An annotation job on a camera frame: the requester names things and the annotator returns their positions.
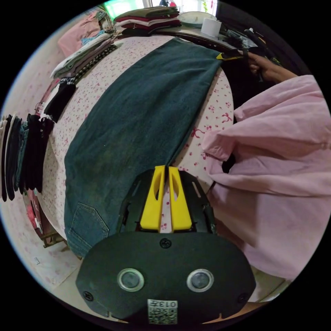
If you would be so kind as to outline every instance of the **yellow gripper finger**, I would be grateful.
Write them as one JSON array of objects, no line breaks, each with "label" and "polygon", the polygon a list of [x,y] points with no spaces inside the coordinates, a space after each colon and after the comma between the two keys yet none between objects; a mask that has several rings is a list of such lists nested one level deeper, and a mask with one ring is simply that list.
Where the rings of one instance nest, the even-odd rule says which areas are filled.
[{"label": "yellow gripper finger", "polygon": [[192,226],[192,221],[186,204],[179,171],[175,167],[169,167],[169,186],[172,231],[189,230]]},{"label": "yellow gripper finger", "polygon": [[140,220],[140,226],[144,230],[154,230],[160,232],[164,178],[166,172],[165,168],[165,165],[155,167],[151,187],[149,189],[145,208]]}]

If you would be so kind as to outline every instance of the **window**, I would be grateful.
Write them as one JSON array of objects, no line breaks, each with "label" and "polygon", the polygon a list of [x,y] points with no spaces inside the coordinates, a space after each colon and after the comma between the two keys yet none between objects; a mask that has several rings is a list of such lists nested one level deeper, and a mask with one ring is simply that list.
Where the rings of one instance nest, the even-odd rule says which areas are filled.
[{"label": "window", "polygon": [[112,20],[127,11],[145,7],[143,0],[110,0],[104,6]]}]

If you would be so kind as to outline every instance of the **person's arm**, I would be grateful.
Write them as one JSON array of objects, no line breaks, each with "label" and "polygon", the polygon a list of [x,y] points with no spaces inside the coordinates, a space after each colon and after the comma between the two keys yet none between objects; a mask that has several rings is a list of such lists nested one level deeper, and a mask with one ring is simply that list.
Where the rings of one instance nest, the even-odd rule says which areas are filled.
[{"label": "person's arm", "polygon": [[253,74],[257,74],[258,71],[261,72],[266,81],[272,81],[277,84],[297,77],[293,72],[272,63],[270,60],[262,56],[248,52],[248,57],[251,72]]}]

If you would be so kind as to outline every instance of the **pink pillow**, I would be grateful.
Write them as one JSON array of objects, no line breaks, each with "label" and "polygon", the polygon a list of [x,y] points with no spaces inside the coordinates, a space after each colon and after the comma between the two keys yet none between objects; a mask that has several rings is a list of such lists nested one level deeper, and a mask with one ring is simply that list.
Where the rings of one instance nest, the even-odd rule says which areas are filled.
[{"label": "pink pillow", "polygon": [[67,58],[82,47],[82,38],[95,37],[100,32],[96,11],[69,29],[58,41],[58,46]]}]

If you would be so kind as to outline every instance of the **screw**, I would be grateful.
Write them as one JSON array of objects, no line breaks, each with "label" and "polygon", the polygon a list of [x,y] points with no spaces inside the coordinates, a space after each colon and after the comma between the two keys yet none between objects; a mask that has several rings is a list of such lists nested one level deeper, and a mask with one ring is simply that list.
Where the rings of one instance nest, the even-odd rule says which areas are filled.
[{"label": "screw", "polygon": [[167,238],[163,238],[160,241],[160,246],[162,248],[169,248],[171,246],[171,241],[169,239],[167,239]]},{"label": "screw", "polygon": [[83,297],[87,301],[93,301],[93,295],[90,292],[84,291]]},{"label": "screw", "polygon": [[238,303],[244,302],[246,300],[246,298],[247,298],[246,293],[240,294],[239,297],[238,297]]}]

